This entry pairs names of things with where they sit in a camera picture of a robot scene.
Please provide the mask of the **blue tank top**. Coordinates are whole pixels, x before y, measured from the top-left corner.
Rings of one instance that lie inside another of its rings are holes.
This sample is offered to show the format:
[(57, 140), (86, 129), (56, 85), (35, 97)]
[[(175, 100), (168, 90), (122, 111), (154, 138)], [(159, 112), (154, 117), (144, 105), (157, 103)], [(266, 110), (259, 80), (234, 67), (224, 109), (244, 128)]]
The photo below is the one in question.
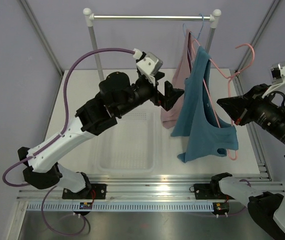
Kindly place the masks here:
[(209, 155), (226, 157), (227, 151), (237, 151), (236, 128), (215, 116), (210, 98), (210, 55), (199, 47), (191, 73), (185, 79), (183, 105), (172, 137), (188, 137), (185, 152), (177, 158), (183, 163)]

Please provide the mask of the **pink wire hanger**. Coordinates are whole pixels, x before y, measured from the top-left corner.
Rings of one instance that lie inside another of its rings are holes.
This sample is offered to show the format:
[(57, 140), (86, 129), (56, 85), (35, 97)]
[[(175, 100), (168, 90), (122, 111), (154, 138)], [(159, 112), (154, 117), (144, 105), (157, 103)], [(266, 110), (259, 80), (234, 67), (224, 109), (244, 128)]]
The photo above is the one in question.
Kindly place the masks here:
[[(232, 75), (230, 76), (226, 76), (222, 70), (218, 67), (218, 65), (215, 63), (215, 61), (210, 58), (209, 61), (211, 62), (211, 64), (218, 70), (218, 72), (226, 79), (228, 80), (227, 82), (227, 93), (228, 93), (228, 97), (231, 97), (231, 82), (234, 80), (234, 78), (236, 78), (237, 76), (239, 76), (244, 70), (250, 68), (252, 66), (252, 64), (254, 63), (255, 61), (255, 50), (253, 48), (253, 46), (250, 44), (250, 43), (244, 43), (244, 44), (241, 44), (241, 45), (238, 45), (235, 47), (235, 49), (239, 49), (241, 47), (248, 47), (249, 49), (249, 54), (250, 54), (250, 61), (249, 61), (249, 64), (247, 64), (246, 66), (244, 67), (241, 67), (240, 69), (236, 70), (235, 73), (233, 73)], [(215, 110), (215, 106), (213, 104), (213, 100), (211, 98), (211, 94), (210, 94), (210, 91), (209, 91), (209, 87), (207, 86), (206, 84), (206, 81), (203, 80), (203, 84), (204, 84), (204, 87), (205, 87), (205, 90), (206, 90), (206, 93), (207, 93), (207, 96), (209, 98), (209, 102), (210, 102), (210, 105), (211, 105), (211, 108), (212, 108), (212, 112), (213, 112), (213, 115), (215, 117), (215, 120), (216, 120), (216, 123), (218, 125), (219, 128), (221, 128), (221, 125), (220, 125), (220, 121), (219, 121), (219, 118), (218, 118), (218, 115), (217, 115), (217, 112)]]

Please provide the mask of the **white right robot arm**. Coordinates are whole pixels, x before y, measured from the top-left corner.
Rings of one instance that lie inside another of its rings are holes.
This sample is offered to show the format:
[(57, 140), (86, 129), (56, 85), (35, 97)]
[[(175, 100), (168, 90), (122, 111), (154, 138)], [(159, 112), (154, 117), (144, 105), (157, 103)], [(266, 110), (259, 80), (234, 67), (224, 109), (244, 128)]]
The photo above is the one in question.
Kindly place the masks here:
[[(285, 165), (285, 94), (272, 85), (259, 84), (247, 93), (220, 98), (217, 104), (238, 126), (255, 123), (274, 137), (263, 143), (270, 163)], [(211, 178), (209, 192), (214, 198), (232, 197), (248, 210), (252, 220), (274, 240), (285, 240), (285, 192), (255, 190), (230, 173)]]

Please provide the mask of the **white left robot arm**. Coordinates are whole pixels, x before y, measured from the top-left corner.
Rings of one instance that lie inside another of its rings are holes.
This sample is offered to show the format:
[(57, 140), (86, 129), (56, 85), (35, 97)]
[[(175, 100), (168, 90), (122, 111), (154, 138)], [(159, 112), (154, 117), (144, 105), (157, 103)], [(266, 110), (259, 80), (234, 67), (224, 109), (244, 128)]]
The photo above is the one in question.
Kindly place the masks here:
[(85, 141), (91, 140), (117, 124), (117, 120), (147, 101), (169, 111), (184, 90), (164, 83), (164, 93), (158, 85), (150, 83), (143, 74), (130, 83), (124, 72), (112, 72), (99, 83), (99, 92), (81, 106), (63, 129), (35, 148), (21, 147), (19, 160), (24, 162), (24, 180), (43, 190), (60, 186), (85, 199), (92, 193), (89, 178), (84, 172), (71, 171), (58, 161)]

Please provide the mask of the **pink tank top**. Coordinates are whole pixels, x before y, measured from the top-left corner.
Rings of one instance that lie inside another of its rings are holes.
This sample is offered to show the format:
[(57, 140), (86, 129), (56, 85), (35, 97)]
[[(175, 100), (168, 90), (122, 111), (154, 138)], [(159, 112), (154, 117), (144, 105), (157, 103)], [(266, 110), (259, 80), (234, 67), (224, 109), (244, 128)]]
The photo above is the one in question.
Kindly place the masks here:
[[(196, 57), (196, 50), (193, 44), (194, 37), (192, 32), (187, 29), (185, 31), (185, 39), (180, 62), (172, 78), (172, 85), (176, 89), (185, 89), (185, 79), (187, 79), (192, 71), (193, 62)], [(173, 128), (176, 125), (179, 114), (183, 106), (184, 96), (182, 95), (169, 111), (161, 110), (160, 120), (165, 129)]]

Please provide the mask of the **translucent white plastic basket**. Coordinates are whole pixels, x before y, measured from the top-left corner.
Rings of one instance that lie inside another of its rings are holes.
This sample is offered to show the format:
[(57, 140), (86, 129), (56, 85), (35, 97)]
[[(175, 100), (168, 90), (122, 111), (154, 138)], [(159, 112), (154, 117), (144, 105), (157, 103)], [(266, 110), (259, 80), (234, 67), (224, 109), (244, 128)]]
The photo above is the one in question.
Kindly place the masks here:
[(97, 137), (95, 158), (101, 171), (144, 174), (155, 168), (158, 137), (155, 113), (133, 111)]

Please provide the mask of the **white clothes rack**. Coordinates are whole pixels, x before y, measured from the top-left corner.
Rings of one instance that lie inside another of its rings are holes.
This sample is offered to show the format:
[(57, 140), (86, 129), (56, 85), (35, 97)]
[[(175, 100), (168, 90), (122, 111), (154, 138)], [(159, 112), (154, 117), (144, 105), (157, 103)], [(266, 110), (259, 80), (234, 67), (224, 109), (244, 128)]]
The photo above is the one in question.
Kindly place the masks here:
[(180, 44), (186, 33), (186, 27), (179, 27), (178, 23), (209, 22), (204, 46), (209, 51), (222, 12), (218, 8), (212, 13), (202, 10), (174, 13), (172, 10), (165, 11), (164, 7), (145, 6), (136, 9), (119, 7), (99, 12), (84, 8), (83, 14), (93, 50), (135, 47), (150, 50), (161, 57), (165, 68), (173, 69), (178, 65)]

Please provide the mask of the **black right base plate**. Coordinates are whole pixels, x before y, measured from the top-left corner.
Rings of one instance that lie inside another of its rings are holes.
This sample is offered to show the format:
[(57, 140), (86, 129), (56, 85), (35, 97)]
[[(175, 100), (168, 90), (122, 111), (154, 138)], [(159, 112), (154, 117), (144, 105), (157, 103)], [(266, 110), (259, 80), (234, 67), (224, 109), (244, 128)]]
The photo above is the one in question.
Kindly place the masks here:
[(189, 187), (196, 200), (224, 200), (224, 195), (214, 193), (209, 183), (195, 183)]

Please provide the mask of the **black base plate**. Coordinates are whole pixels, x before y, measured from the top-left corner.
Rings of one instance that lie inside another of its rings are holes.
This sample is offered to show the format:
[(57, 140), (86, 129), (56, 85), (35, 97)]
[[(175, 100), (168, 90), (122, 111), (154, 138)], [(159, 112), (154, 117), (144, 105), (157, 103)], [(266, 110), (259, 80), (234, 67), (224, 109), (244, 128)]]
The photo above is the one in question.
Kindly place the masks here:
[(71, 190), (64, 188), (62, 199), (64, 200), (105, 200), (107, 193), (107, 185), (104, 183), (92, 183), (91, 190), (81, 190), (74, 193)]
[(189, 187), (196, 200), (224, 200), (224, 195), (214, 193), (209, 183), (195, 183)]

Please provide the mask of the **aluminium mounting rail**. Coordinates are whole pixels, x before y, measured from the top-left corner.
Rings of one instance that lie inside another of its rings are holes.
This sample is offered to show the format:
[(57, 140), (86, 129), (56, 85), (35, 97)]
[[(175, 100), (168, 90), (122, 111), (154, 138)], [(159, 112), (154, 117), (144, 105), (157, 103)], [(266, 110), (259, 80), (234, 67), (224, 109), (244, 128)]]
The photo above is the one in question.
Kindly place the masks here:
[[(260, 175), (254, 177), (236, 177), (237, 180), (246, 179), (251, 186), (263, 192), (284, 194), (285, 187), (281, 181), (273, 181), (267, 165), (258, 163)], [(158, 174), (148, 177), (121, 176), (108, 174), (90, 174), (89, 181), (94, 184), (106, 184), (105, 199), (107, 201), (182, 201), (195, 199), (191, 193), (194, 184), (208, 184), (214, 174)], [(38, 190), (32, 186), (22, 187), (18, 190), (17, 201), (40, 201), (46, 190)], [(57, 187), (49, 195), (50, 201), (62, 199), (63, 188)]]

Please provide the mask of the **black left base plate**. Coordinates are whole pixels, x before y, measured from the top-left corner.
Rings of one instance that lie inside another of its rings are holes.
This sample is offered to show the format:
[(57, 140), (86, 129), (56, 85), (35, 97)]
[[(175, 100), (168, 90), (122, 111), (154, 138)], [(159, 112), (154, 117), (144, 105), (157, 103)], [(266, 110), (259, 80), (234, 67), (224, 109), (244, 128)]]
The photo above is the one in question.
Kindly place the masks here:
[(64, 188), (62, 199), (64, 200), (105, 200), (107, 193), (107, 185), (104, 183), (92, 183), (91, 190), (81, 190), (74, 193), (71, 190)]

